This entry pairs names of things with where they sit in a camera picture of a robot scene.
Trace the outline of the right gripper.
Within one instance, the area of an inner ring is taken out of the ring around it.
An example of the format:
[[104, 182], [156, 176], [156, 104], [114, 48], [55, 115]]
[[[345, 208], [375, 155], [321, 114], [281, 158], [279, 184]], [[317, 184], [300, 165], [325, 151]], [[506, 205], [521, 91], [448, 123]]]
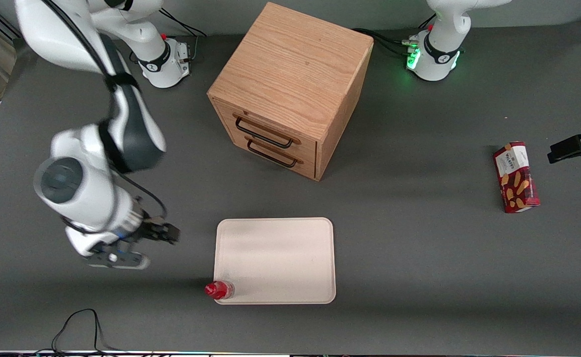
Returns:
[[125, 246], [138, 244], [142, 239], [176, 244], [177, 238], [180, 238], [180, 230], [172, 224], [144, 225], [144, 222], [138, 223], [134, 229], [131, 226], [119, 226], [109, 231], [102, 231], [100, 234], [102, 237], [99, 242], [99, 252], [129, 251], [130, 248], [125, 248]]

